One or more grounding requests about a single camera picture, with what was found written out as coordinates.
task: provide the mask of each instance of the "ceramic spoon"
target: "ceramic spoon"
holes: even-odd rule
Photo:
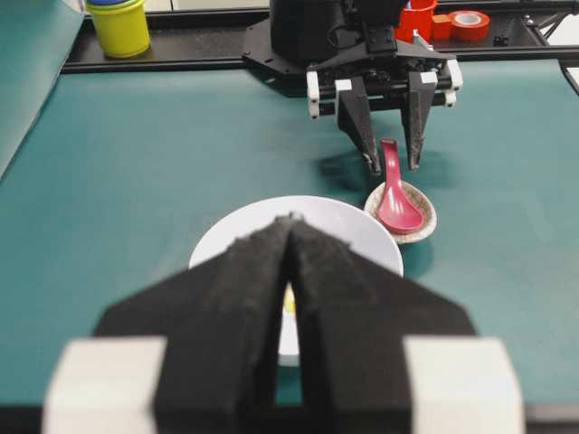
[[[406,197],[400,176],[398,148],[393,140],[381,140],[386,162],[384,196],[378,208],[378,219],[393,233],[407,234],[418,230],[424,216]]]

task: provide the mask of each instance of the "red tape roll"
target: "red tape roll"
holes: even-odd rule
[[[449,14],[451,38],[460,41],[479,41],[489,34],[490,18],[477,11],[457,11]]]

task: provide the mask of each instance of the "white bowl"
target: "white bowl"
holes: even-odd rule
[[[274,219],[291,212],[349,244],[352,251],[402,276],[403,262],[396,241],[388,230],[356,207],[317,196],[282,196],[244,206],[218,221],[197,243],[189,268],[223,253],[235,241],[263,229]],[[299,346],[296,318],[283,309],[280,364],[297,366]]]

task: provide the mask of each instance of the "yellow container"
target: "yellow container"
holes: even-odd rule
[[[145,0],[128,2],[116,8],[99,7],[87,2],[102,50],[110,57],[131,57],[151,44],[148,37]]]

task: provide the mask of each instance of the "teal table surface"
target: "teal table surface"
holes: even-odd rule
[[[404,174],[439,217],[402,247],[406,276],[504,340],[526,402],[579,401],[579,99],[554,62],[462,68]],[[398,112],[374,126],[403,143]],[[361,206],[379,182],[334,119],[248,71],[62,76],[0,184],[0,403],[42,402],[65,342],[185,268],[226,213],[284,194]],[[297,399],[295,372],[279,392]]]
[[[62,0],[3,0],[0,179],[50,94],[82,23]]]

